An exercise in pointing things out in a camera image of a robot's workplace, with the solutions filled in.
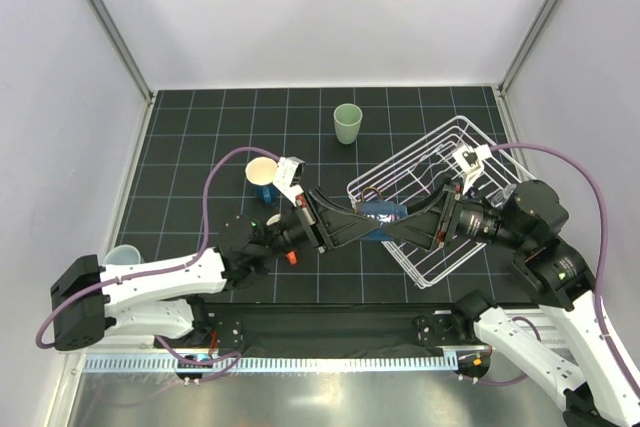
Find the dark blue cup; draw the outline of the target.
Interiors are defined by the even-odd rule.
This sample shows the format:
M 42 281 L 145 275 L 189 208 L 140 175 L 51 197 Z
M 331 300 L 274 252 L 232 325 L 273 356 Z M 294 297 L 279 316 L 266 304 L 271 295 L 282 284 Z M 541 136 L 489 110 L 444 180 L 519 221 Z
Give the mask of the dark blue cup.
M 408 210 L 405 205 L 385 200 L 375 187 L 367 186 L 354 204 L 356 214 L 372 218 L 380 224 L 389 224 L 405 218 Z

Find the orange mug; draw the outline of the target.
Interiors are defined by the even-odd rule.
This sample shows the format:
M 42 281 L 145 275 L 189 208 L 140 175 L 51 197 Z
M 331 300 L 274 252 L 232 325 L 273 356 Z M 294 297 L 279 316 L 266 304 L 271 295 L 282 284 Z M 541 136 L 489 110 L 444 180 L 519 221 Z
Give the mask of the orange mug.
M 270 247 L 282 255 L 290 265 L 296 265 L 296 239 L 302 232 L 297 215 L 274 214 L 267 220 L 266 227 Z

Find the clear faceted glass cup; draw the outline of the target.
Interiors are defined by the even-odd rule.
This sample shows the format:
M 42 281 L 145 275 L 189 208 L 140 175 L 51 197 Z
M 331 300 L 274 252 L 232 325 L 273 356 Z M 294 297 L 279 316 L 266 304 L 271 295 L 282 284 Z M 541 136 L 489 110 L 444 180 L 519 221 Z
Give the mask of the clear faceted glass cup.
M 507 201 L 512 197 L 517 185 L 510 184 L 494 192 L 489 197 L 489 203 L 493 208 L 502 209 Z

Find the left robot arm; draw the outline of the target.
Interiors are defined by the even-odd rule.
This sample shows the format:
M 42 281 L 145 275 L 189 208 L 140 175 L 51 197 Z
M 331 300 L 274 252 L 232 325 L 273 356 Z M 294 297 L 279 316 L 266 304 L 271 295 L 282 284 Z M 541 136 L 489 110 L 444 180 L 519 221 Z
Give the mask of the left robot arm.
M 300 193 L 292 207 L 259 222 L 239 215 L 221 228 L 214 247 L 146 264 L 102 265 L 96 255 L 77 258 L 50 288 L 52 312 L 36 344 L 79 350 L 142 322 L 134 308 L 174 298 L 238 289 L 272 260 L 305 249 L 321 253 L 359 240 L 378 220 L 341 207 L 319 189 Z

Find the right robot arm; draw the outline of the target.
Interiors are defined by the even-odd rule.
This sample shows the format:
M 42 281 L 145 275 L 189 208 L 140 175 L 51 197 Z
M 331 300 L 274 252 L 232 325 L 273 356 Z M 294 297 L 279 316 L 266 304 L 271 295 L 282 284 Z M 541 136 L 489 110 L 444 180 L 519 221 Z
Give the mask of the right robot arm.
M 568 426 L 636 426 L 639 372 L 615 344 L 596 277 L 559 235 L 568 218 L 557 193 L 540 180 L 516 185 L 499 207 L 461 196 L 451 182 L 410 206 L 407 216 L 385 231 L 428 250 L 454 236 L 510 249 L 513 276 L 575 361 L 568 363 L 528 336 L 479 291 L 452 306 L 452 335 L 462 343 L 479 340 L 501 350 L 554 399 Z

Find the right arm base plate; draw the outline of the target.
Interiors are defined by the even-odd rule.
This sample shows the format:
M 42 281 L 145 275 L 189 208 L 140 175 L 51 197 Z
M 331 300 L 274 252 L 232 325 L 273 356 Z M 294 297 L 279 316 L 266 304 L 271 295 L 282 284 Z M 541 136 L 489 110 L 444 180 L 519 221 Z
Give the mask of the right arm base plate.
M 456 345 L 458 334 L 453 325 L 453 316 L 447 311 L 436 311 L 414 319 L 416 338 L 424 347 Z

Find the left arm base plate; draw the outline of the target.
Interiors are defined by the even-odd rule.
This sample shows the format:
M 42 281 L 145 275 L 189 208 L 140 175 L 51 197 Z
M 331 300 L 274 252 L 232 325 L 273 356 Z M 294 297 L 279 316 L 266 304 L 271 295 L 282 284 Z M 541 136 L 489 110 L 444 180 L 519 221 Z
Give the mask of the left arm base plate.
M 209 317 L 214 348 L 220 352 L 242 350 L 243 319 L 236 314 L 214 313 Z

